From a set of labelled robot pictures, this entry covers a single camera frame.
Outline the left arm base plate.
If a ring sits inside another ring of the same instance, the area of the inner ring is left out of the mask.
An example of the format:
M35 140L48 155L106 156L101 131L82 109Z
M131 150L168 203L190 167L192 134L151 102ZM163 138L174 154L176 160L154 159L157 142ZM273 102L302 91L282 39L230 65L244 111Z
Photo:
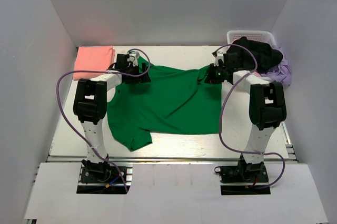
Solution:
M94 163L89 160L82 160L81 182L85 184L94 183L123 183L122 177L126 180L128 168L125 166L118 166L117 168L107 162Z

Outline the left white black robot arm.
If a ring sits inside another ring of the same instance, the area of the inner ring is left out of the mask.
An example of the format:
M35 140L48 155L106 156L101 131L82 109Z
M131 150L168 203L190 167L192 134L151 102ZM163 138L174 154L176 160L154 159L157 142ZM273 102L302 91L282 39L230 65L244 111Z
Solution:
M94 168L93 175L99 181L111 176L108 153L103 138L103 118L107 112L107 92L120 84L143 84L151 81L148 71L151 63L139 63L140 49L130 49L118 54L116 62L103 74L81 78L77 82L73 112L83 127L87 141L87 157L82 160L86 168Z

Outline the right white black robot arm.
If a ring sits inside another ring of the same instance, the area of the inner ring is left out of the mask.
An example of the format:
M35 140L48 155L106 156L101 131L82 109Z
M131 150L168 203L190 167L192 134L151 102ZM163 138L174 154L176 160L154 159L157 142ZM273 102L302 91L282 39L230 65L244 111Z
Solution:
M209 66L206 84L224 81L249 94L249 118L251 132L245 149L241 152L238 176L244 181L252 180L264 161L264 153L274 131L286 119L283 85L263 80L248 70L243 70L236 53L213 52L215 62Z

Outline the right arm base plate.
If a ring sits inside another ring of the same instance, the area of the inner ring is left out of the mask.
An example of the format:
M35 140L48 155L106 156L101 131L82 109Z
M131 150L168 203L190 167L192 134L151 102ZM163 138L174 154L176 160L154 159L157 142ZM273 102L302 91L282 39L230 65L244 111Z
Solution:
M236 182L269 182L266 167L263 166L259 170L243 171L238 166L217 166L214 168L214 172L220 175L220 182L224 184L236 183Z

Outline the green t shirt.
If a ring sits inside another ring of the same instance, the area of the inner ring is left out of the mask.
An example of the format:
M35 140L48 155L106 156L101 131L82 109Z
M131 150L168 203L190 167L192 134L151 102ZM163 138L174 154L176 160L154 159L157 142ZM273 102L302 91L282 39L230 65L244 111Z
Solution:
M222 86L205 83L208 69L152 65L148 71L151 82L118 85L107 104L113 138L129 151L135 151L152 143L152 132L216 134Z

